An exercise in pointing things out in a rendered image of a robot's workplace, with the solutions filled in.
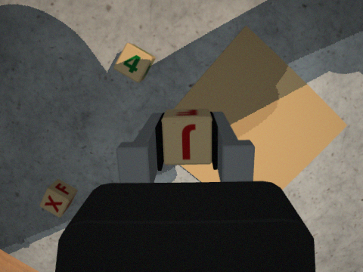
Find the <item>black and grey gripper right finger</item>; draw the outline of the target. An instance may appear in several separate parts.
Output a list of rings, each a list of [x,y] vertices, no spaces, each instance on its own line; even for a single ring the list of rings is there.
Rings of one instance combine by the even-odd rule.
[[[212,163],[220,182],[253,181],[255,146],[238,140],[223,112],[212,117]]]

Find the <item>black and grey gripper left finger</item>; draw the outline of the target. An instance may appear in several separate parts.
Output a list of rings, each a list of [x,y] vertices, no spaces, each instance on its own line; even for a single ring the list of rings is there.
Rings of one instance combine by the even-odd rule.
[[[152,113],[133,142],[116,148],[120,183],[154,183],[157,170],[163,167],[164,113]]]

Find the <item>tan block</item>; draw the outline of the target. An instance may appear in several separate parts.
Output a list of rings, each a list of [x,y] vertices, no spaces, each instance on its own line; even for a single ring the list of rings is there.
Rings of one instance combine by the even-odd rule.
[[[46,190],[40,203],[40,207],[61,218],[65,211],[70,207],[77,191],[76,188],[57,179]]]
[[[126,43],[113,68],[135,82],[141,82],[155,59],[155,56],[138,46]]]
[[[167,110],[162,122],[165,165],[212,163],[212,117],[208,109]]]

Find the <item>tan flat mat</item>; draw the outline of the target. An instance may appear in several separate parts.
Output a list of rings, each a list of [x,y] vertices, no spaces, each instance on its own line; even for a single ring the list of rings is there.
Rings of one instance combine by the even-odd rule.
[[[245,26],[176,109],[223,112],[255,146],[254,181],[284,189],[347,124]]]

